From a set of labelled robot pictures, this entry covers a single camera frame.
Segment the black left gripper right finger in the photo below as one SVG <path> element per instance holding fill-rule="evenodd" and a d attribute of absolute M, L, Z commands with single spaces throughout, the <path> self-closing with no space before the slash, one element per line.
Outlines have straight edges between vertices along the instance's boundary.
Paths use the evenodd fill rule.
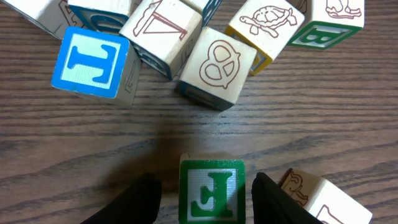
<path fill-rule="evenodd" d="M 254 224 L 322 224 L 263 172 L 256 174 L 251 194 Z"/>

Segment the sailboat picture wooden block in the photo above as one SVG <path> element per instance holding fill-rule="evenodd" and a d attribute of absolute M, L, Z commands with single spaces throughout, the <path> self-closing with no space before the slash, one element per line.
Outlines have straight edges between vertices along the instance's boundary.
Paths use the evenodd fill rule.
<path fill-rule="evenodd" d="M 143 0 L 119 33 L 140 59 L 173 79 L 198 40 L 202 16 L 178 0 Z"/>

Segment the blue letter wooden block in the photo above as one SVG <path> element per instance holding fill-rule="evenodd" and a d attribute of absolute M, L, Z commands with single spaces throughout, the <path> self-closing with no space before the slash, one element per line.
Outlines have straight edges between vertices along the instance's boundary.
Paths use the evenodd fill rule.
<path fill-rule="evenodd" d="M 51 85 L 82 98 L 131 106 L 140 72 L 141 60 L 129 39 L 68 27 Z"/>

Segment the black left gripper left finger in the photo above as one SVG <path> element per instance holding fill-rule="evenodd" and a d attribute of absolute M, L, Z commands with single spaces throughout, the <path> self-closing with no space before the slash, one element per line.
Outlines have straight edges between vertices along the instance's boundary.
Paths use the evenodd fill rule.
<path fill-rule="evenodd" d="M 162 198 L 162 181 L 154 174 L 140 176 L 122 194 L 82 224 L 153 224 Z"/>

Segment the green letter wooden block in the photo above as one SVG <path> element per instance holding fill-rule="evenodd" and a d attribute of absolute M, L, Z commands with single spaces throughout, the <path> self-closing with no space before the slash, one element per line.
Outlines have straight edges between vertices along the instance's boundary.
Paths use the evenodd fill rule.
<path fill-rule="evenodd" d="M 227 154 L 180 156 L 180 223 L 245 223 L 244 161 Z"/>

